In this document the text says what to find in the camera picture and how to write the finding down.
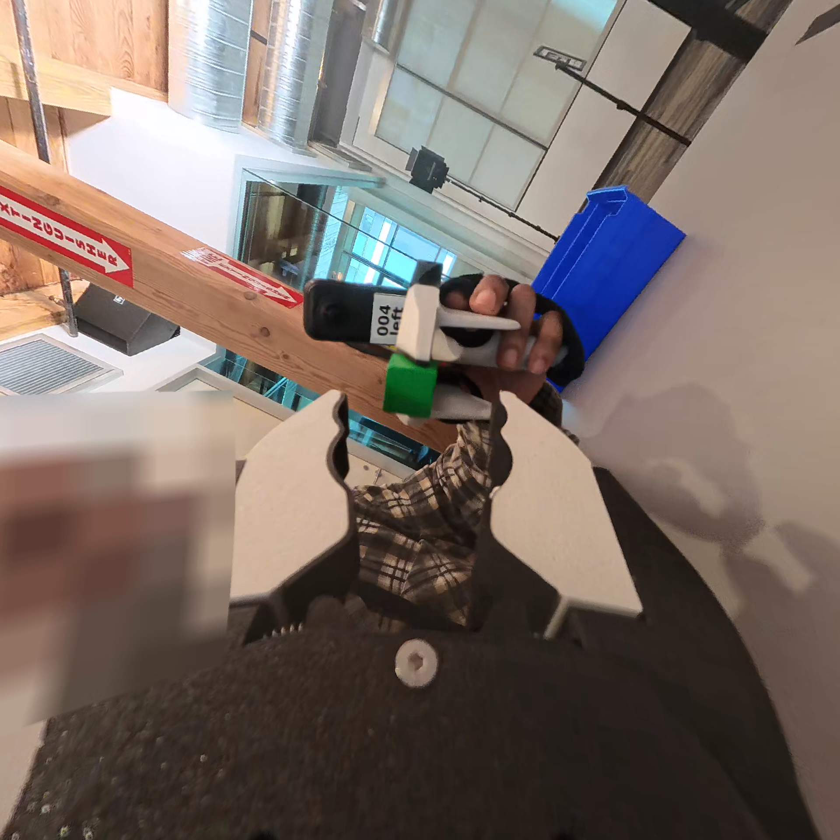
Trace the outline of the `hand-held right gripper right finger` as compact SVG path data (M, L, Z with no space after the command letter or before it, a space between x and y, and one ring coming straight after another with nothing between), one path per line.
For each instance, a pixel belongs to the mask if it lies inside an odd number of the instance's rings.
M590 460L510 392L490 421L482 515L482 621L519 603L528 629L556 637L573 609L636 618L643 605Z

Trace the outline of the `large frosted window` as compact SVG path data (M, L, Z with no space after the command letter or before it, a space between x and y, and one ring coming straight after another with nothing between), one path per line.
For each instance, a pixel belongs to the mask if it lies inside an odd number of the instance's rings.
M352 142L399 169L421 147L518 209L621 13L616 1L401 2L392 53L369 45Z

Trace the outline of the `black junction box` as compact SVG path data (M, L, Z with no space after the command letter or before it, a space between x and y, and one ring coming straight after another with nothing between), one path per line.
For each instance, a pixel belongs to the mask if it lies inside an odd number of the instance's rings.
M408 155L406 170L408 182L427 194L433 194L448 180L448 166L445 159L425 146L412 148Z

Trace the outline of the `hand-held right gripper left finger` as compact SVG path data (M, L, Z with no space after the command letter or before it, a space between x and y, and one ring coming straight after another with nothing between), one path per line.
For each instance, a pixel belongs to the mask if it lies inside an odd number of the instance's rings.
M360 549L349 472L348 400L329 391L279 423L237 479L231 606L342 600Z

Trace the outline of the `shiny metal air duct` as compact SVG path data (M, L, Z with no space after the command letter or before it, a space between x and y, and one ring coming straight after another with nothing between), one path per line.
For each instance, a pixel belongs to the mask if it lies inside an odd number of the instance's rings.
M256 126L268 139L303 150L319 90L332 1L273 1Z
M252 1L168 3L169 106L208 128L242 121Z

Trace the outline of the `red arrow sign sticker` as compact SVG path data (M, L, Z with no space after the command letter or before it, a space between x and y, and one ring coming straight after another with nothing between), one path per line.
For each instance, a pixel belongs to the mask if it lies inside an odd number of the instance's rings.
M280 283L277 279L228 255L202 246L182 252L182 256L216 274L225 277L248 291L273 300L284 308L294 309L302 305L303 295Z
M129 246L1 187L1 226L30 242L47 247L126 288L133 288Z

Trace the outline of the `thin metal pipe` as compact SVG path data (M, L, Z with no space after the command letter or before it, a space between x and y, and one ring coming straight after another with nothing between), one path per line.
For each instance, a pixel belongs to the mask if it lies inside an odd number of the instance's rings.
M35 52L32 46L28 28L28 15L25 1L12 1L12 11L17 38L20 65L23 70L24 84L27 93L28 108L33 123L35 143L38 158L50 164L49 137L43 102L39 94L39 85L35 67ZM77 315L74 307L70 274L64 268L59 268L59 285L62 304L66 314L66 329L71 338L79 334Z

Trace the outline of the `green wooden cube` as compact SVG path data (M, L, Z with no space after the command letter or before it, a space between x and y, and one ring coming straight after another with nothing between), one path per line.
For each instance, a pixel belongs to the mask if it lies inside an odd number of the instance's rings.
M382 410L427 420L433 410L437 378L437 362L419 363L393 352L385 369Z

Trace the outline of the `person's left hand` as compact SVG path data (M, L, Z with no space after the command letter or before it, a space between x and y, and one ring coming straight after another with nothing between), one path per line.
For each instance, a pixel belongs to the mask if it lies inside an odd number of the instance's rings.
M500 392L511 392L522 402L530 403L542 389L561 350L560 315L551 311L536 320L537 298L530 286L517 284L510 288L502 277L490 275L483 276L469 295L450 292L445 304L518 323L516 330L500 336L497 366L465 368L465 376L489 403L495 402Z

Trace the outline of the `black wall speaker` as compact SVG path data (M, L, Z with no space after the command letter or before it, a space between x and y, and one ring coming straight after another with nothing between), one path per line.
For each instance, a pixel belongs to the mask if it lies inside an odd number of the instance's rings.
M127 356L139 355L178 337L181 328L90 284L74 303L80 333Z

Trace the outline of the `grey wooden post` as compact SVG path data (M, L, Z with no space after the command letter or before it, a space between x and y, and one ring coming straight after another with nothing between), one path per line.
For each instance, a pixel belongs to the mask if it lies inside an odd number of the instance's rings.
M634 119L591 186L626 186L650 200L673 171L748 61L704 40L690 26L662 77L639 110L679 137Z

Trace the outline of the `blue plastic bin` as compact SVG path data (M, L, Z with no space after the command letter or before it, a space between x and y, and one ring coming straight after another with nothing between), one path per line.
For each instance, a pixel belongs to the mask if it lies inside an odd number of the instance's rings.
M685 238L626 186L594 190L532 287L570 317L588 360Z

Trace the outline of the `ceiling vent grille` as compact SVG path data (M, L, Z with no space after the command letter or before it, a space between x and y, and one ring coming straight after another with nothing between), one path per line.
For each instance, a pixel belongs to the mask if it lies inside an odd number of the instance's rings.
M42 333L1 346L1 394L45 396L87 392L123 372Z

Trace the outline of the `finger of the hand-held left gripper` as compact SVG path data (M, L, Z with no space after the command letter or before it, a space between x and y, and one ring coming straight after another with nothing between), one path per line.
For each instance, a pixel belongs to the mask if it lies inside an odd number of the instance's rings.
M487 422L491 413L489 402L455 385L438 384L433 391L420 392L416 396L394 396L394 414L409 426L428 420L455 424Z
M444 329L488 331L490 337L467 347ZM495 363L500 336L509 331L519 331L517 321L444 307L436 287L415 285L404 300L399 353L416 363Z

